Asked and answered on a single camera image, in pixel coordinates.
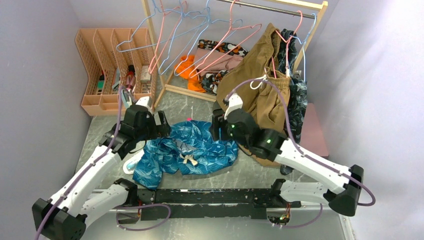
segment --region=blue patterned garment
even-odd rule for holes
[[[233,165],[239,150],[236,142],[213,141],[210,126],[206,121],[183,121],[171,126],[169,137],[148,141],[132,179],[155,190],[163,172],[174,174],[179,169],[183,175],[203,175]],[[192,155],[198,164],[184,164],[180,154]]]

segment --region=white plastic part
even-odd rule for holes
[[[243,107],[243,100],[242,98],[237,94],[234,93],[228,100],[228,108],[225,111],[224,119],[227,119],[228,114],[230,114],[232,111],[236,109],[241,109]]]
[[[320,161],[321,163],[324,163],[337,169],[338,171],[340,171],[340,173],[345,173],[348,176],[351,175],[349,167],[336,164],[314,154],[313,152],[304,149],[301,146],[299,147],[305,155],[309,155],[312,158]],[[308,175],[309,177],[322,183],[325,188],[328,188],[331,192],[335,194],[340,194],[341,192],[343,192],[345,190],[344,185],[349,183],[349,179],[347,179],[346,177],[339,175],[333,172],[332,170],[302,156],[297,151],[292,141],[289,139],[283,142],[280,150],[282,151],[282,153],[277,155],[274,162],[287,165]]]
[[[156,126],[161,125],[161,118],[159,117],[159,114],[155,114],[154,116],[154,123],[156,124]]]
[[[53,196],[51,196],[51,204],[56,203],[56,201],[61,197],[61,195],[69,188],[71,183],[75,181],[77,176],[94,160],[105,152],[107,146],[97,146],[94,149],[93,154],[88,159],[88,161],[81,167],[81,169],[75,173],[75,175],[69,180],[69,182],[57,191]],[[76,217],[81,210],[81,207],[92,193],[92,191],[102,182],[106,174],[112,169],[113,166],[118,164],[121,161],[121,158],[118,154],[112,153],[110,149],[108,153],[100,159],[94,166],[92,166],[89,171],[87,171],[84,176],[79,180],[76,186],[68,194],[67,198],[59,204],[58,208],[62,209],[64,207],[68,208],[67,213],[71,216]]]
[[[292,182],[286,180],[281,187],[280,196],[287,202],[310,202],[328,204],[323,197],[328,188],[320,182]]]
[[[118,184],[112,184],[104,192],[84,203],[79,214],[87,214],[85,225],[88,228],[94,221],[109,212],[109,210],[125,203],[128,191]]]
[[[134,156],[132,156],[130,159],[128,159],[122,166],[123,172],[125,174],[128,174],[128,175],[134,174],[134,170],[136,169],[136,165],[137,165],[138,162],[140,162],[140,160],[142,159],[144,154],[145,154],[145,151],[143,149],[141,149]],[[128,168],[129,164],[134,165],[134,167]]]
[[[122,101],[123,106],[127,109],[131,106],[131,99],[128,98],[128,101],[125,99],[125,91],[122,91],[122,94],[120,95],[120,99]]]
[[[140,106],[146,107],[148,109],[148,111],[151,114],[153,114],[152,108],[151,108],[151,105],[152,105],[151,103],[152,103],[151,98],[149,96],[144,96],[144,97],[141,97],[137,101],[136,105],[140,105]]]

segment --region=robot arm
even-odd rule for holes
[[[104,191],[88,200],[89,195],[101,183],[109,171],[136,147],[140,141],[167,137],[171,132],[165,114],[156,115],[150,109],[150,97],[142,97],[131,105],[120,122],[118,134],[114,136],[116,125],[104,134],[82,168],[73,178],[47,201],[38,199],[32,206],[35,227],[38,229],[51,207],[65,197],[65,191],[72,187],[63,201],[57,205],[41,232],[52,240],[78,240],[85,229],[96,219],[116,206],[134,206],[138,204],[137,185],[123,178]],[[97,162],[95,160],[112,147]]]
[[[211,133],[215,140],[233,139],[259,158],[287,165],[317,180],[277,180],[273,189],[278,190],[283,200],[328,204],[339,214],[355,215],[361,188],[343,174],[362,183],[364,170],[360,166],[347,167],[336,164],[298,145],[295,146],[289,138],[276,130],[260,129],[253,117],[242,110],[242,106],[242,99],[234,93],[229,99],[225,113],[219,109],[214,110]],[[306,155],[317,162],[306,158]],[[325,165],[331,166],[337,173]]]

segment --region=black metal base plate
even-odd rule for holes
[[[170,218],[224,218],[250,217],[267,219],[267,208],[285,208],[287,202],[270,197],[270,188],[234,189],[139,189],[143,204],[168,204]],[[300,208],[300,201],[291,202],[292,208]],[[145,208],[142,221],[163,219],[168,210],[164,207]]]

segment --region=dark patterned garment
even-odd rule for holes
[[[215,48],[217,44],[218,44],[217,41],[200,39],[197,47],[200,49],[212,50]],[[238,47],[236,46],[237,46],[236,44],[223,42],[216,48],[216,51],[225,54],[229,52],[230,50],[232,50],[228,53],[228,55],[230,56],[239,55],[240,57],[244,57],[248,54],[249,51],[242,48],[241,46],[238,46]],[[227,73],[229,73],[229,71],[225,69],[219,71],[218,73],[206,72],[206,74],[201,77],[201,80],[200,80],[201,87],[208,93],[217,94],[218,84],[221,82],[221,80]]]
[[[293,35],[294,31],[289,31],[287,29],[283,29],[281,31],[281,36],[287,40],[290,38],[291,35]],[[290,40],[290,43],[288,44],[288,67],[290,68],[290,72],[293,74],[293,67],[295,66],[296,57],[298,56],[298,51],[295,47],[296,38],[292,38]],[[279,45],[279,51],[277,55],[278,59],[278,70],[282,72],[283,74],[286,74],[286,45],[284,41],[281,41],[281,44]]]
[[[283,29],[281,36],[284,39],[289,39],[290,35],[293,35],[294,31]],[[290,98],[287,105],[288,111],[288,123],[290,124],[291,133],[293,134],[294,140],[297,144],[301,142],[302,126],[304,124],[304,117],[306,113],[306,107],[308,105],[307,99],[307,85],[303,79],[293,75],[293,67],[295,65],[296,57],[298,52],[295,47],[296,39],[292,38],[288,44],[288,66],[291,72],[292,82],[289,85]],[[286,43],[281,41],[279,52],[277,55],[278,59],[278,70],[286,74]],[[287,133],[287,127],[284,124],[284,131]],[[288,175],[293,171],[293,168],[283,165],[280,168],[280,172],[283,175]]]

